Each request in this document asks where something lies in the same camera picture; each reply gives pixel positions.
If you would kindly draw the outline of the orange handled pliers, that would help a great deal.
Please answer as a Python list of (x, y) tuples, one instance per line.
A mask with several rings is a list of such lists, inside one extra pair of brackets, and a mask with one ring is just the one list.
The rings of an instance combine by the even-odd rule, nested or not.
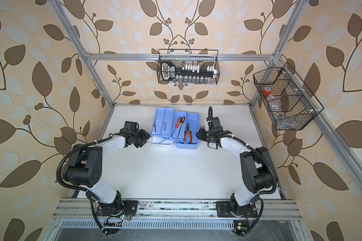
[(184, 142), (186, 144), (191, 144), (192, 140), (193, 140), (193, 137), (192, 137), (192, 132), (190, 130), (190, 124), (187, 124), (185, 134), (184, 134)]

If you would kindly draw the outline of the red handled screwdriver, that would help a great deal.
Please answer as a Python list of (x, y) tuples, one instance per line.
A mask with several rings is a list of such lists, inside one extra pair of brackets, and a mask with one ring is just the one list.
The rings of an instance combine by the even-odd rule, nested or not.
[(179, 119), (178, 119), (178, 121), (177, 121), (177, 123), (176, 123), (176, 125), (175, 125), (175, 129), (173, 130), (173, 132), (172, 132), (172, 134), (171, 134), (171, 137), (172, 137), (173, 134), (175, 133), (176, 129), (181, 125), (182, 120), (183, 120), (183, 118), (182, 118), (182, 117), (179, 117)]

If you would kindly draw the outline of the white and blue tool box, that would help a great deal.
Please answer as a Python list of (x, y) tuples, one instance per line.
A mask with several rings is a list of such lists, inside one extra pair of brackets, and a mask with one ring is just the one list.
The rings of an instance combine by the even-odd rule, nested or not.
[(196, 137), (200, 129), (200, 115), (195, 112), (177, 111), (173, 108), (158, 108), (155, 113), (151, 138), (153, 145), (171, 146), (179, 149), (196, 149)]

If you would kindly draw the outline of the black yellow handled screwdriver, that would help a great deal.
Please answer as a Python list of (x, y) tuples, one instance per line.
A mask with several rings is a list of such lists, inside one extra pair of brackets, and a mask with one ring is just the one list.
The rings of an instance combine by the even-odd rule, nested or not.
[(180, 128), (179, 128), (179, 133), (178, 133), (178, 138), (179, 138), (179, 136), (180, 136), (181, 129), (182, 129), (182, 126), (183, 126), (184, 122), (185, 122), (185, 117), (183, 116), (183, 117), (181, 117), (181, 118), (179, 119), (179, 121), (178, 121), (178, 126), (180, 126)]

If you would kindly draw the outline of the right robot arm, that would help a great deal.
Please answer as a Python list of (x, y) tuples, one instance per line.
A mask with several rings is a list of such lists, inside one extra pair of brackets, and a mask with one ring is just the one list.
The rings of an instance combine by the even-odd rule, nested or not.
[(240, 160), (243, 184), (231, 195), (229, 206), (232, 216), (241, 217), (262, 195), (274, 194), (277, 190), (278, 175), (268, 149), (255, 148), (232, 132), (225, 131), (218, 117), (208, 115), (206, 127), (196, 134), (200, 141), (223, 148)]

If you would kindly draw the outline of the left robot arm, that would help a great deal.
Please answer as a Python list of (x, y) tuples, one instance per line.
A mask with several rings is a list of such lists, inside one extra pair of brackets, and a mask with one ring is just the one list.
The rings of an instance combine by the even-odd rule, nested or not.
[(150, 138), (137, 122), (126, 121), (118, 133), (74, 147), (58, 164), (56, 179), (61, 186), (83, 191), (90, 201), (107, 208), (112, 215), (119, 215), (127, 208), (121, 193), (102, 177), (103, 158), (130, 145), (141, 148)]

